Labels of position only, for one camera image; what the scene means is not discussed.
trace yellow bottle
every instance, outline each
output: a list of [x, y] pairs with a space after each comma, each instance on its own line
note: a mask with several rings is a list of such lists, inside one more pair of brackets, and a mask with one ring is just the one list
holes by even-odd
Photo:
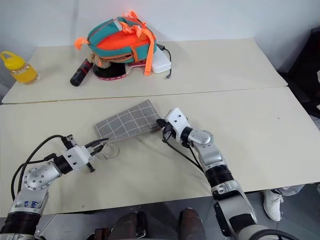
[[38, 79], [35, 69], [26, 62], [22, 57], [15, 55], [10, 51], [3, 51], [0, 57], [4, 62], [4, 66], [10, 71], [12, 77], [22, 84], [31, 84]]

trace white wall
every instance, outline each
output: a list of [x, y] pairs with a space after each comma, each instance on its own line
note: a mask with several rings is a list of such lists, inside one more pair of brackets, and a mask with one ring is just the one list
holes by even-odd
[[161, 41], [255, 37], [277, 70], [320, 25], [320, 0], [0, 0], [0, 50], [29, 59], [37, 46], [72, 44], [129, 9]]

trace gray checkered cloth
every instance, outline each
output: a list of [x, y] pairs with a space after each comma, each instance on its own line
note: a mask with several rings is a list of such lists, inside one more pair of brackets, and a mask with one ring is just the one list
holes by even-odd
[[95, 128], [108, 142], [119, 141], [158, 127], [159, 115], [150, 100], [98, 122]]

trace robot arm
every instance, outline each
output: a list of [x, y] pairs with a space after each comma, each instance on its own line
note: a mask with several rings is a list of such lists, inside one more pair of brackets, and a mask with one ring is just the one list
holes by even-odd
[[213, 198], [217, 201], [214, 209], [222, 234], [248, 240], [258, 231], [268, 229], [257, 225], [255, 211], [239, 183], [234, 180], [215, 145], [213, 135], [205, 130], [191, 128], [178, 108], [169, 112], [165, 121], [161, 122], [165, 135], [170, 134], [184, 147], [190, 146], [197, 151], [199, 163], [211, 186]]
[[72, 170], [88, 167], [92, 156], [103, 149], [100, 144], [105, 139], [95, 140], [84, 146], [78, 146], [72, 135], [62, 139], [67, 150], [60, 156], [51, 154], [45, 165], [29, 169], [23, 176], [21, 191], [14, 199], [4, 226], [0, 231], [0, 240], [34, 240], [39, 219], [49, 198], [50, 184], [63, 174]]

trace white sneaker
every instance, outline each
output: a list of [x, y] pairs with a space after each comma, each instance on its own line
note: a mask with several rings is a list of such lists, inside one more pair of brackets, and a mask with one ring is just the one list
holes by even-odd
[[273, 221], [279, 222], [281, 220], [280, 203], [283, 203], [282, 195], [267, 190], [264, 192], [263, 208], [265, 213]]

